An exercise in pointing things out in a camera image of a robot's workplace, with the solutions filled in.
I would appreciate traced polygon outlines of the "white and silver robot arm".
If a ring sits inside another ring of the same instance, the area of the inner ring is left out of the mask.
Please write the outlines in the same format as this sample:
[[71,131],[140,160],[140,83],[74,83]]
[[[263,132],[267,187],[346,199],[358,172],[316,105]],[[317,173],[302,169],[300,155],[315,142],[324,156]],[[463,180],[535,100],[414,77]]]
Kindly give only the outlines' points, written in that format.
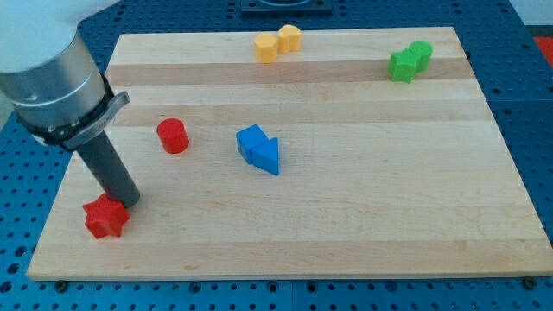
[[76,150],[104,137],[129,103],[127,93],[112,93],[78,30],[115,2],[1,2],[1,92],[37,141]]

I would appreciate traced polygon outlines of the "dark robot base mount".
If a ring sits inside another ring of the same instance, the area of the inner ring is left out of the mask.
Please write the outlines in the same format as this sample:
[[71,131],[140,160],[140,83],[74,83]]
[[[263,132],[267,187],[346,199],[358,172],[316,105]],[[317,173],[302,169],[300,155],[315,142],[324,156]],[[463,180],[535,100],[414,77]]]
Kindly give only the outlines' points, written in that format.
[[239,0],[242,16],[256,14],[331,13],[334,0]]

